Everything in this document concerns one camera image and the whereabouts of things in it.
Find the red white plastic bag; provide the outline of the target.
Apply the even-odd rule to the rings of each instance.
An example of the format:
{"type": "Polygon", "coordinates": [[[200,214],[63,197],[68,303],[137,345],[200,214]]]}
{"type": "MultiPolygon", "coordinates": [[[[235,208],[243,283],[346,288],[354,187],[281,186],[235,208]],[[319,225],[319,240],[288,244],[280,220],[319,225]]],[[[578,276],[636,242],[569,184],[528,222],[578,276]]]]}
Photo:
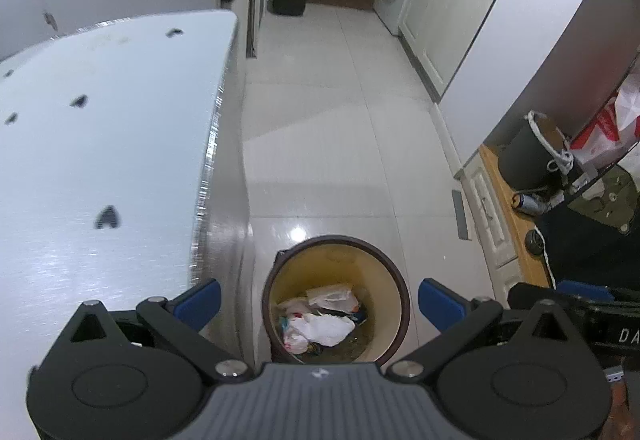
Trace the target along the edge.
{"type": "Polygon", "coordinates": [[[632,72],[570,144],[579,166],[602,169],[625,155],[639,140],[639,116],[639,74],[632,72]]]}

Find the brown round trash bin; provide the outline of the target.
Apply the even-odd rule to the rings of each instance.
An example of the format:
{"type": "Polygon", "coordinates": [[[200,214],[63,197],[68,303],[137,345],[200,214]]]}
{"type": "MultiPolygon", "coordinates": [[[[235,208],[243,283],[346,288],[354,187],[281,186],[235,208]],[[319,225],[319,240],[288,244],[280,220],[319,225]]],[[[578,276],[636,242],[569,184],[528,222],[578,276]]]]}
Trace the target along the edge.
{"type": "Polygon", "coordinates": [[[382,250],[356,237],[322,235],[277,253],[262,290],[262,324],[276,362],[382,366],[405,340],[410,297],[398,267],[382,250]],[[360,303],[357,312],[311,307],[306,291],[334,284],[352,285],[360,303]],[[305,313],[347,316],[356,328],[335,347],[311,342],[306,353],[293,356],[282,342],[282,319],[305,313]]]}

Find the clear plastic bag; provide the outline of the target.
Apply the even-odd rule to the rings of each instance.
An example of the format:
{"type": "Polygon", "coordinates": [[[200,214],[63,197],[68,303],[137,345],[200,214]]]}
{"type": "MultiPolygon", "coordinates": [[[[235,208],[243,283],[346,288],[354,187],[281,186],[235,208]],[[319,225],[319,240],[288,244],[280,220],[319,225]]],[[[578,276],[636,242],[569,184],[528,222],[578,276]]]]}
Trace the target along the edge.
{"type": "Polygon", "coordinates": [[[342,313],[355,313],[360,303],[350,284],[334,284],[306,291],[311,307],[342,313]]]}

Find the white kitchen cabinets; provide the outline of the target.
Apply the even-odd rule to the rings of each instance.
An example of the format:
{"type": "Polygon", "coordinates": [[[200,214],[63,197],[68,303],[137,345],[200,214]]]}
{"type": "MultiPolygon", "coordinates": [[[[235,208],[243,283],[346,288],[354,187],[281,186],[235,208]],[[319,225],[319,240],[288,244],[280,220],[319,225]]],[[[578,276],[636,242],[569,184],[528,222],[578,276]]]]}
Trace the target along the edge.
{"type": "Polygon", "coordinates": [[[442,96],[495,0],[409,0],[399,32],[442,96]]]}

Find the black bucket with white rim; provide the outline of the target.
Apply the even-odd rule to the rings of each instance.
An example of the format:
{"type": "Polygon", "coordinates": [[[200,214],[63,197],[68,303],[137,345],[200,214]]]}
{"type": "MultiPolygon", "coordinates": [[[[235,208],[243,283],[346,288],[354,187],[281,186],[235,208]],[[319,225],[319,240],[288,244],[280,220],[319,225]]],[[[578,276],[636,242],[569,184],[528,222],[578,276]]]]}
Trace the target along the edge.
{"type": "Polygon", "coordinates": [[[574,156],[555,121],[529,111],[521,130],[500,153],[498,169],[514,191],[539,191],[559,185],[574,169],[574,156]]]}

